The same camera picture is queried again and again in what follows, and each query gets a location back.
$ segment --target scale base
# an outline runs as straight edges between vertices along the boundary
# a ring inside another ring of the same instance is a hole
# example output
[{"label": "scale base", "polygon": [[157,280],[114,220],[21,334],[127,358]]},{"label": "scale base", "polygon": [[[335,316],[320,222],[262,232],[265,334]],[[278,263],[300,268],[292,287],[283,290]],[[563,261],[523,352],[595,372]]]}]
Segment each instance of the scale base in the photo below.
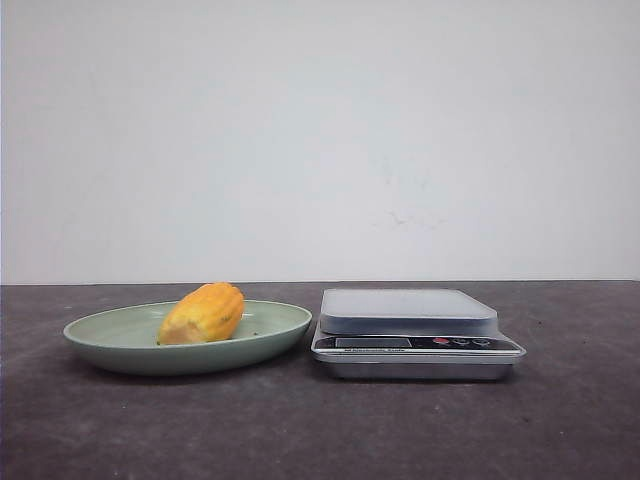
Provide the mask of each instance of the scale base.
[{"label": "scale base", "polygon": [[377,378],[400,380],[501,380],[512,365],[473,365],[447,363],[330,363],[322,362],[336,378]]}]

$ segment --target white wall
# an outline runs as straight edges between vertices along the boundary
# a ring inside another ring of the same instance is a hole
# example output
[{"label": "white wall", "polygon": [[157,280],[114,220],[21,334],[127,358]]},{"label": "white wall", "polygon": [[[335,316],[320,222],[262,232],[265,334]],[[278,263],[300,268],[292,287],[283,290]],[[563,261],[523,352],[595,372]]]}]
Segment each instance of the white wall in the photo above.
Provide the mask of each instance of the white wall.
[{"label": "white wall", "polygon": [[3,23],[5,283],[640,278],[640,2]]}]

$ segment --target yellow fruit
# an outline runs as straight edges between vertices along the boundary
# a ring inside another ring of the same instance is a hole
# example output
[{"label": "yellow fruit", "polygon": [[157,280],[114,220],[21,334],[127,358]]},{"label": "yellow fruit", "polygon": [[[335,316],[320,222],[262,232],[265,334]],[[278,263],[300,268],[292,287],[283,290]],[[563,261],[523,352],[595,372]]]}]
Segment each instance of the yellow fruit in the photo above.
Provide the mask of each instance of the yellow fruit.
[{"label": "yellow fruit", "polygon": [[208,283],[180,300],[158,330],[160,345],[202,343],[231,337],[244,310],[244,296],[226,282]]}]

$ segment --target oval plate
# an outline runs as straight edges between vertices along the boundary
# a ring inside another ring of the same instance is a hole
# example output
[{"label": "oval plate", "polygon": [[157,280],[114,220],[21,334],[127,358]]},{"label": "oval plate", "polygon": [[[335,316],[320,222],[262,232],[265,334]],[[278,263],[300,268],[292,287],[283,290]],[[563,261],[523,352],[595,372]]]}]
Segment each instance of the oval plate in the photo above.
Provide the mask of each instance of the oval plate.
[{"label": "oval plate", "polygon": [[119,308],[80,318],[63,334],[89,363],[136,375],[184,375],[242,367],[291,348],[307,331],[311,312],[295,305],[245,300],[229,340],[157,345],[156,334],[176,302]]}]

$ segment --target scale display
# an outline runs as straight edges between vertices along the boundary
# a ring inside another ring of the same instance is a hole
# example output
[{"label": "scale display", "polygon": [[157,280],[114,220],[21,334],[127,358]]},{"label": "scale display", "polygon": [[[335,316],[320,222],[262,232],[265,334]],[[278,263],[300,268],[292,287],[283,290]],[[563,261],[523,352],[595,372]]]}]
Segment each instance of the scale display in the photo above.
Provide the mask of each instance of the scale display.
[{"label": "scale display", "polygon": [[363,350],[381,353],[385,351],[473,351],[487,353],[518,353],[512,342],[485,337],[354,337],[332,336],[317,340],[316,349],[359,352]]}]

